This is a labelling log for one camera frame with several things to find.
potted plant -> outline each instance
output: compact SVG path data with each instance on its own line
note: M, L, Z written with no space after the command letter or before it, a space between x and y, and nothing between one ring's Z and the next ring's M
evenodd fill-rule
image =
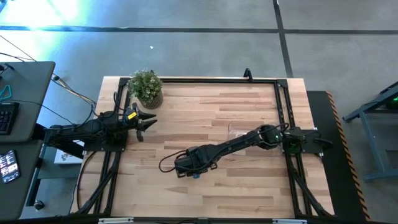
M138 70L127 83L130 97L137 97L147 109L156 109L163 103L162 81L150 70Z

desk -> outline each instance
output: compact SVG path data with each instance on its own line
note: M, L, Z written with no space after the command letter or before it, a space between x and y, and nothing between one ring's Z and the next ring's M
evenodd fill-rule
M0 184L0 220L16 220L20 217L41 148L40 140L1 144L0 154L15 150L21 176L8 184Z
M12 90L10 100L32 101L41 105L55 62L9 62L8 64L14 69L8 68L2 72L0 90L5 85L10 85ZM18 116L11 134L0 136L0 153L16 150L21 176L8 184L0 184L0 202L2 202L0 220L18 219L21 215L42 145L42 141L30 140L35 128L39 131L42 128L36 124L41 106L28 102L18 103L20 103ZM32 187L33 192L37 192L40 182L33 179L33 183L36 183ZM33 205L33 202L29 200L28 204Z
M42 104L49 86L55 62L9 62L14 70L7 69L1 76L0 90L10 85L10 100L25 100ZM0 136L0 142L24 142L34 132L41 106L35 103L18 102L18 117L10 135Z
M119 78L104 77L97 112L113 109L113 92L118 89ZM312 129L303 79L288 79L288 84L296 125ZM138 102L142 111L155 113L158 122L143 134L144 142L137 141L134 131L129 132L119 166L112 216L294 216L284 156L270 156L270 151L246 150L222 158L218 169L201 175L200 179L178 179L174 172L164 174L157 167L163 157L179 150L227 140L228 125L232 121L242 127L278 124L273 86L164 83L162 91L164 102L156 110L145 110L137 100L131 101ZM86 167L81 180L82 204L98 185L103 156L104 153L97 153ZM333 213L321 161L304 154L303 164L309 189L324 208ZM164 169L172 165L172 159L166 160ZM304 211L300 190L298 195Z

orange stripe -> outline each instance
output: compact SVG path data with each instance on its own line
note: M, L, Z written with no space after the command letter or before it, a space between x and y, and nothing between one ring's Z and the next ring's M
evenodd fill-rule
M368 213L368 208L366 208L364 196L361 193L362 190L361 190L361 186L359 186L359 180L357 178L358 175L355 172L354 164L353 164L353 161L352 161L352 158L351 158L351 153L348 150L347 140L346 140L346 137L344 135L343 127L341 126L341 123L340 123L340 118L339 118L338 113L337 113L337 108L335 107L335 102L333 101L333 96L331 95L331 93L329 91L326 91L326 93L329 95L330 105L331 105L333 114L335 115L336 124L337 124L337 127L338 127L339 132L340 132L341 142L343 143L343 145L345 147L344 150L346 151L346 157L347 157L347 160L348 160L348 165L351 167L351 173L352 173L352 176L353 176L355 187L358 189L357 193L358 193L358 196L359 196L359 201L361 202L361 204L363 206L363 212L365 213L365 219L366 219L366 221L371 221L371 217L370 217L370 215Z
M348 161L348 165L349 165L350 167L354 168L354 164L353 164L352 162Z
M348 161L353 162L351 156L349 156L349 155L346 154L346 157L347 157Z
M349 150L347 149L347 147L344 147L344 150L345 150L346 153L351 157L351 153L349 153Z
M331 105L331 109L332 110L337 111L337 108L336 108L336 106L333 103L331 103L330 105Z
M354 179L355 182L358 183L358 187L357 187L358 190L361 190L361 189L359 188L360 186L359 186L359 180L358 180L358 178L356 178L355 176L353 176L353 179Z
M341 140L343 140L344 142L347 142L347 139L346 139L346 137L344 136L344 134L340 134L340 138L341 138Z
M366 207L366 204L365 204L365 201L364 200L359 200L360 202L361 202L361 204L363 205L363 206L365 206Z
M348 151L348 153L349 153L348 146L347 146L347 143L345 143L345 141L343 141L343 146L346 149L346 152Z
M342 127L342 125L341 125L340 123L337 123L337 126L338 126L340 129L343 129L343 127Z
M355 187L356 187L357 189L360 189L360 188L361 188L357 183L355 183Z
M356 174L356 172L355 172L354 169L351 169L351 173L352 173L353 175L355 175L355 177L358 177L358 174Z
M359 197L364 198L363 194L361 192L357 192L357 193L358 193Z
M365 215L366 215L368 218L371 218L371 216L369 215L369 212L368 212L368 209L367 209L367 208L363 208L363 212L365 213Z

yellow label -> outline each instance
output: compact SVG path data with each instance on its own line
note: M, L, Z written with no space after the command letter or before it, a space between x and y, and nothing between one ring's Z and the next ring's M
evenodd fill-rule
M136 112L130 114L130 115L128 116L128 118L131 119L131 118L133 118L133 117L135 117L135 116L137 116L137 113L136 113Z

keyboard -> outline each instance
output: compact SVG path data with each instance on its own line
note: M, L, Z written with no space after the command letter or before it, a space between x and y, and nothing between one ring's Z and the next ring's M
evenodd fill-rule
M19 103L0 103L0 135L9 135L18 114Z

